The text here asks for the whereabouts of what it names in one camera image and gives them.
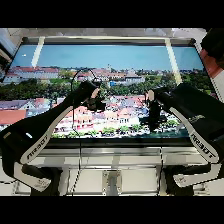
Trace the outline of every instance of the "television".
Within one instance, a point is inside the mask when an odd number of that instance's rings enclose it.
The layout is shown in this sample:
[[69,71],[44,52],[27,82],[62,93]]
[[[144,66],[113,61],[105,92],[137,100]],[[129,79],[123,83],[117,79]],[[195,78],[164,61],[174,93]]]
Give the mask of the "television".
[[179,120],[161,111],[167,122],[154,132],[141,125],[150,116],[146,90],[182,82],[217,98],[192,39],[165,38],[24,38],[0,87],[0,130],[20,119],[60,104],[74,86],[91,80],[91,69],[102,81],[104,112],[86,107],[69,112],[56,126],[46,148],[191,146]]

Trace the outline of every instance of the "blue sky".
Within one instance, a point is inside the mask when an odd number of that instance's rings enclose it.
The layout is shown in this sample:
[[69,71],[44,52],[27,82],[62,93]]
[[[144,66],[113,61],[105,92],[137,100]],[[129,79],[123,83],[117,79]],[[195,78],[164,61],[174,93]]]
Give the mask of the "blue sky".
[[[22,45],[12,66],[32,66],[36,45]],[[179,69],[203,69],[193,47],[173,47]],[[44,45],[37,66],[172,70],[165,46]]]

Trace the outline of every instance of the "screen bezel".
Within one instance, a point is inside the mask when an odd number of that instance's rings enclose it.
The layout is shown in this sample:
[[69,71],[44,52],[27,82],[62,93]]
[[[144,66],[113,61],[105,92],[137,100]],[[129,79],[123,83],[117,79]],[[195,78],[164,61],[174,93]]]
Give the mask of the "screen bezel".
[[[40,38],[43,37],[24,37],[21,45],[38,45]],[[171,46],[175,47],[194,47],[193,38],[162,38],[162,37],[109,37],[109,36],[63,36],[63,37],[44,37],[44,45],[140,45],[140,46],[166,46],[166,39],[169,39]],[[82,148],[144,148],[144,147],[192,147],[193,144],[189,137],[181,138],[73,138],[55,139],[51,138],[46,149],[72,149]]]

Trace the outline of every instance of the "black and white robotic arm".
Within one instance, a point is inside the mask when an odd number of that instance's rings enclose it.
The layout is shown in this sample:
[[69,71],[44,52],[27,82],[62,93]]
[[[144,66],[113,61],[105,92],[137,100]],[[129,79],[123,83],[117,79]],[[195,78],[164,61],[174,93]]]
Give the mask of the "black and white robotic arm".
[[31,188],[42,192],[57,176],[47,168],[28,165],[43,150],[56,125],[71,111],[85,103],[90,110],[104,110],[97,98],[97,85],[85,81],[58,106],[47,112],[25,118],[0,132],[0,148],[4,172]]
[[176,184],[187,187],[224,178],[224,104],[184,83],[173,91],[164,87],[150,90],[147,98],[151,106],[148,120],[151,131],[159,126],[161,109],[175,115],[208,162],[207,165],[174,169],[172,175]]

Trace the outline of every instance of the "cityscape image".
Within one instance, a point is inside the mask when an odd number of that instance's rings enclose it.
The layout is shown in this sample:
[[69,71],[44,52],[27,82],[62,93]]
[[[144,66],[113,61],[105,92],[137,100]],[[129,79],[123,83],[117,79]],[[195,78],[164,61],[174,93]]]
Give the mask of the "cityscape image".
[[[103,112],[80,106],[56,126],[52,138],[180,138],[187,137],[179,120],[161,111],[167,122],[153,132],[140,119],[150,116],[144,93],[158,86],[174,88],[174,74],[165,46],[22,45],[7,74],[0,77],[0,131],[9,125],[59,105],[74,87],[92,80],[91,69],[102,81],[107,102]],[[173,47],[183,82],[216,97],[199,55],[193,47]]]

